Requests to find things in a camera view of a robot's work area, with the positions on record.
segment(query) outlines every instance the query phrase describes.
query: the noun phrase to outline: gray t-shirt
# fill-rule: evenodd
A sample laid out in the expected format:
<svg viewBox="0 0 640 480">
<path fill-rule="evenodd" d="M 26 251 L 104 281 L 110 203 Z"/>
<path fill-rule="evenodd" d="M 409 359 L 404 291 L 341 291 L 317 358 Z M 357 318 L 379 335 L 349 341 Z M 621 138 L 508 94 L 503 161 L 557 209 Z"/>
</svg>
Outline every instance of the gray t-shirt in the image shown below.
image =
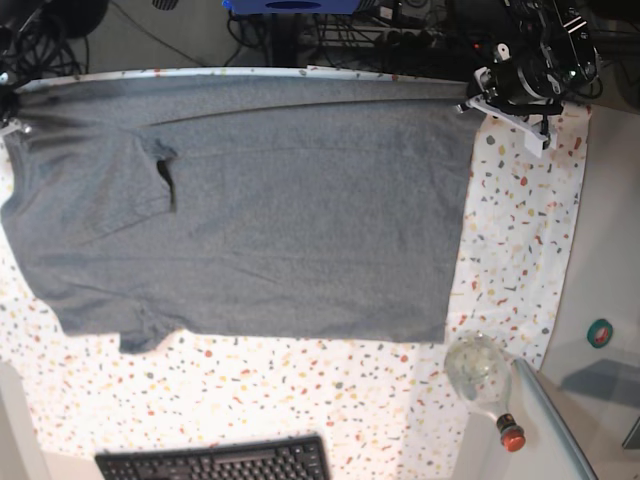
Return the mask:
<svg viewBox="0 0 640 480">
<path fill-rule="evenodd" d="M 440 342 L 472 145 L 463 87 L 294 78 L 22 95 L 2 223 L 70 335 Z"/>
</svg>

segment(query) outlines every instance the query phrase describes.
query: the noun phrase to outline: green tape roll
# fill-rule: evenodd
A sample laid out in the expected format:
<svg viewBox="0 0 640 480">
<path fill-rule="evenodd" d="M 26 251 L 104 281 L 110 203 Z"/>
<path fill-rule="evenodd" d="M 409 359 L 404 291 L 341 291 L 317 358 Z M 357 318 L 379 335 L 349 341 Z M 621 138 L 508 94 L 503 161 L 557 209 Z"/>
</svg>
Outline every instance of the green tape roll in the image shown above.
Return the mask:
<svg viewBox="0 0 640 480">
<path fill-rule="evenodd" d="M 587 340 L 593 348 L 602 348 L 611 341 L 613 325 L 604 318 L 596 320 L 587 332 Z"/>
</svg>

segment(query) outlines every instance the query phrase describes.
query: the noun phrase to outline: table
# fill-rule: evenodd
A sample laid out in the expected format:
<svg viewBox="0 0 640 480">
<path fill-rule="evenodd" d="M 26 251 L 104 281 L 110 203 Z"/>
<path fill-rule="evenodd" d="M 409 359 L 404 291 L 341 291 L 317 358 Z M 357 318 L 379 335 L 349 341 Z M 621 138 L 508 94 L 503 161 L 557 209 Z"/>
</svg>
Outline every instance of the table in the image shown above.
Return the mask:
<svg viewBox="0 0 640 480">
<path fill-rule="evenodd" d="M 116 72 L 36 83 L 138 76 L 286 74 L 409 81 L 326 68 Z M 447 342 L 482 330 L 541 364 L 553 330 L 578 213 L 590 110 L 554 120 L 556 151 L 487 118 L 477 134 Z M 13 176 L 0 150 L 0 202 Z M 179 331 L 154 352 L 118 352 L 116 335 L 66 337 L 33 297 L 0 234 L 0 360 L 22 375 L 49 451 L 185 448 L 317 432 L 334 479 L 450 476 L 467 411 L 442 371 L 445 345 L 220 337 Z"/>
</svg>

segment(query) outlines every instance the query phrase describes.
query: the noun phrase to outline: cable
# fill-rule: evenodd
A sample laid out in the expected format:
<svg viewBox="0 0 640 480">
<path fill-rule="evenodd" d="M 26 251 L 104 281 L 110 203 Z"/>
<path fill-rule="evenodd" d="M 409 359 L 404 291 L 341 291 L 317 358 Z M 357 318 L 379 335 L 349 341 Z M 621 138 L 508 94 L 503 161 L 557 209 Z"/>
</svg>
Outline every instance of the cable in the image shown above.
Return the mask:
<svg viewBox="0 0 640 480">
<path fill-rule="evenodd" d="M 429 0 L 404 0 L 404 2 L 412 8 L 424 8 Z"/>
<path fill-rule="evenodd" d="M 88 74 L 91 71 L 91 49 L 89 48 L 89 37 L 84 37 L 84 73 Z"/>
<path fill-rule="evenodd" d="M 53 15 L 41 15 L 29 22 L 2 60 L 20 82 L 82 73 L 82 66 L 67 42 L 64 23 Z"/>
<path fill-rule="evenodd" d="M 320 20 L 319 20 L 319 15 L 317 13 L 315 13 L 313 15 L 313 22 L 315 24 L 316 27 L 316 33 L 318 36 L 318 48 L 316 49 L 316 53 L 322 53 L 324 58 L 327 60 L 327 63 L 329 63 L 329 65 L 333 68 L 337 68 L 336 65 L 331 61 L 331 59 L 329 58 L 329 54 L 327 52 L 327 49 L 324 47 L 323 43 L 325 40 L 325 35 L 327 33 L 327 15 L 325 15 L 325 22 L 324 22 L 324 31 L 320 30 Z"/>
<path fill-rule="evenodd" d="M 236 24 L 238 33 L 233 31 L 232 24 Z M 266 66 L 270 66 L 269 49 L 267 46 L 268 29 L 267 25 L 262 19 L 262 15 L 236 15 L 229 11 L 229 18 L 227 19 L 227 32 L 238 43 L 238 48 L 233 52 L 231 57 L 227 59 L 224 66 L 228 66 L 235 60 L 240 54 L 242 47 L 261 50 L 264 56 L 264 63 Z M 249 34 L 253 33 L 255 41 L 249 39 Z"/>
<path fill-rule="evenodd" d="M 612 36 L 615 36 L 615 35 L 631 35 L 633 37 L 637 37 L 638 36 L 638 33 L 636 33 L 636 32 L 623 32 L 623 31 L 620 31 L 620 30 L 601 30 L 601 29 L 597 29 L 597 30 L 590 30 L 590 31 L 593 32 L 593 33 L 611 33 L 611 34 L 614 34 Z"/>
<path fill-rule="evenodd" d="M 117 2 L 114 2 L 113 0 L 111 0 L 111 5 L 113 5 L 116 8 L 116 10 L 118 10 L 120 15 L 122 15 L 124 18 L 126 18 L 129 21 L 129 23 L 132 26 L 134 26 L 139 32 L 143 33 L 144 35 L 146 35 L 147 37 L 149 37 L 152 40 L 156 41 L 157 43 L 159 43 L 160 45 L 164 46 L 165 48 L 168 48 L 172 52 L 177 53 L 181 57 L 189 60 L 190 62 L 193 62 L 193 63 L 195 63 L 196 65 L 198 65 L 200 67 L 206 67 L 207 66 L 204 63 L 200 62 L 199 60 L 196 60 L 195 58 L 187 55 L 186 53 L 182 52 L 181 50 L 178 50 L 173 45 L 165 42 L 161 38 L 159 38 L 156 35 L 154 35 L 153 33 L 151 33 L 149 30 L 147 30 L 145 27 L 143 27 L 140 23 L 138 23 L 133 17 L 131 17 L 131 15 L 129 15 L 125 11 L 125 9 L 122 8 Z"/>
<path fill-rule="evenodd" d="M 602 94 L 604 93 L 604 84 L 602 83 L 602 80 L 600 79 L 600 77 L 598 77 L 596 79 L 596 84 L 598 85 L 598 90 L 597 90 L 596 93 L 582 93 L 582 92 L 579 92 L 578 90 L 574 89 L 573 87 L 569 86 L 568 84 L 562 82 L 561 79 L 558 79 L 555 76 L 553 78 L 555 78 L 564 88 L 566 88 L 569 92 L 574 94 L 576 97 L 584 98 L 586 100 L 596 100 L 596 99 L 600 98 L 602 96 Z"/>
<path fill-rule="evenodd" d="M 243 45 L 241 43 L 238 43 L 237 48 L 235 49 L 235 51 L 231 54 L 231 56 L 229 58 L 227 58 L 227 61 L 224 62 L 224 65 L 222 65 L 223 67 L 228 67 L 229 65 L 231 65 L 231 62 L 233 62 L 236 57 L 238 55 L 240 55 L 240 52 L 242 51 Z"/>
<path fill-rule="evenodd" d="M 346 20 L 342 19 L 340 15 L 334 15 L 333 17 L 336 19 L 336 21 L 340 22 L 343 26 L 347 27 L 352 33 L 357 33 L 362 38 L 364 38 L 367 41 L 367 43 L 376 45 L 375 40 L 371 40 L 371 38 L 367 37 L 364 33 L 362 33 L 361 30 L 358 30 L 356 27 L 353 26 L 353 21 L 347 22 Z"/>
</svg>

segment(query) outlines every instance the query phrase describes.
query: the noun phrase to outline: black cable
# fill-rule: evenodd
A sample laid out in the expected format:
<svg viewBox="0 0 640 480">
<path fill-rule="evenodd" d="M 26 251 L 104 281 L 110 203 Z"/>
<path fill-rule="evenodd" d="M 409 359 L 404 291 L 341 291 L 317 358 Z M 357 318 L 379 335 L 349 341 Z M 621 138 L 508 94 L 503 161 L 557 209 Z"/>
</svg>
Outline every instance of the black cable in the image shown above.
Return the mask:
<svg viewBox="0 0 640 480">
<path fill-rule="evenodd" d="M 89 48 L 89 37 L 84 37 L 84 73 L 88 74 L 91 71 L 91 49 Z"/>
<path fill-rule="evenodd" d="M 597 29 L 597 30 L 591 30 L 589 29 L 592 33 L 611 33 L 614 35 L 611 36 L 615 36 L 615 35 L 631 35 L 632 37 L 637 37 L 638 33 L 636 32 L 622 32 L 620 30 L 602 30 L 602 29 Z"/>
<path fill-rule="evenodd" d="M 604 93 L 604 84 L 602 83 L 602 80 L 600 79 L 600 77 L 598 77 L 596 79 L 596 85 L 598 85 L 598 90 L 597 90 L 596 93 L 581 93 L 581 92 L 579 92 L 577 90 L 574 90 L 574 89 L 569 89 L 569 91 L 571 93 L 573 93 L 574 95 L 576 95 L 577 97 L 581 97 L 581 98 L 584 98 L 586 100 L 597 100 Z"/>
<path fill-rule="evenodd" d="M 0 86 L 3 121 L 11 115 L 11 98 L 19 88 L 48 74 L 72 75 L 80 71 L 67 43 L 64 23 L 53 15 L 32 19 L 14 37 L 10 51 L 1 60 L 13 77 L 11 83 Z"/>
<path fill-rule="evenodd" d="M 339 18 L 337 15 L 333 15 L 333 17 L 337 22 L 336 32 L 338 33 L 338 39 L 343 43 L 343 45 L 348 47 L 352 51 L 360 51 L 360 52 L 362 52 L 363 50 L 366 51 L 364 55 L 354 56 L 351 59 L 342 60 L 341 62 L 336 64 L 336 66 L 342 67 L 342 66 L 347 66 L 355 63 L 358 66 L 360 66 L 361 64 L 364 64 L 365 66 L 367 66 L 373 71 L 382 71 L 375 65 L 372 65 L 370 62 L 365 61 L 371 57 L 372 49 L 370 47 L 363 47 L 363 46 L 357 45 L 358 40 L 356 40 L 355 38 L 354 30 L 349 28 L 348 23 L 342 22 L 342 19 Z"/>
<path fill-rule="evenodd" d="M 134 26 L 139 32 L 143 33 L 144 35 L 146 35 L 147 37 L 151 38 L 152 40 L 156 41 L 157 43 L 159 43 L 160 45 L 164 46 L 165 48 L 168 48 L 169 50 L 171 50 L 174 53 L 177 53 L 178 55 L 180 55 L 181 57 L 189 60 L 190 62 L 195 63 L 196 65 L 200 66 L 200 67 L 206 67 L 207 65 L 205 65 L 204 63 L 200 62 L 199 60 L 196 60 L 195 58 L 187 55 L 186 53 L 184 53 L 181 50 L 178 50 L 176 47 L 174 47 L 173 45 L 165 42 L 164 40 L 162 40 L 160 37 L 157 37 L 156 35 L 154 35 L 153 33 L 151 33 L 149 30 L 147 30 L 145 27 L 143 27 L 140 23 L 138 23 L 131 15 L 129 15 L 124 8 L 122 8 L 117 2 L 114 2 L 113 0 L 111 0 L 111 5 L 113 5 L 116 10 L 118 10 L 118 12 L 124 17 L 126 18 L 129 23 Z"/>
<path fill-rule="evenodd" d="M 429 0 L 404 0 L 404 3 L 413 8 L 424 8 L 429 3 Z"/>
<path fill-rule="evenodd" d="M 233 62 L 236 57 L 238 55 L 240 55 L 240 52 L 242 51 L 242 44 L 238 43 L 238 46 L 236 47 L 235 51 L 231 54 L 231 56 L 229 58 L 227 58 L 227 61 L 224 62 L 224 65 L 222 65 L 223 67 L 228 67 L 229 65 L 231 65 L 231 62 Z"/>
<path fill-rule="evenodd" d="M 233 31 L 232 25 L 234 24 L 237 25 L 238 33 Z M 261 15 L 236 15 L 229 11 L 227 32 L 236 41 L 238 48 L 227 59 L 224 66 L 231 64 L 240 54 L 242 47 L 262 51 L 265 65 L 269 66 L 271 64 L 267 45 L 268 28 Z M 255 41 L 249 39 L 250 33 L 255 37 Z"/>
<path fill-rule="evenodd" d="M 635 80 L 631 79 L 631 76 L 629 75 L 629 70 L 627 70 L 627 67 L 625 66 L 624 62 L 622 61 L 611 62 L 610 65 L 613 65 L 614 63 L 617 63 L 620 66 L 620 69 L 622 70 L 624 78 L 627 81 L 627 85 L 629 85 L 629 87 L 635 87 L 640 83 L 640 77 L 636 78 Z"/>
<path fill-rule="evenodd" d="M 358 30 L 356 27 L 353 26 L 353 21 L 347 22 L 346 20 L 342 19 L 340 17 L 340 15 L 334 15 L 334 18 L 336 19 L 336 21 L 340 22 L 342 25 L 344 25 L 346 28 L 348 28 L 352 33 L 357 33 L 362 38 L 364 38 L 367 41 L 367 43 L 371 43 L 372 45 L 376 45 L 375 40 L 372 40 L 367 35 L 365 35 L 361 30 Z"/>
<path fill-rule="evenodd" d="M 327 63 L 333 67 L 333 68 L 337 68 L 336 65 L 331 61 L 331 59 L 329 58 L 329 54 L 326 50 L 326 47 L 324 46 L 324 40 L 325 40 L 325 35 L 327 33 L 327 15 L 325 15 L 325 23 L 324 23 L 324 31 L 320 30 L 320 20 L 319 20 L 319 16 L 317 13 L 315 13 L 313 15 L 313 22 L 316 26 L 316 33 L 318 36 L 318 48 L 317 48 L 317 53 L 322 53 L 324 58 L 327 60 Z"/>
</svg>

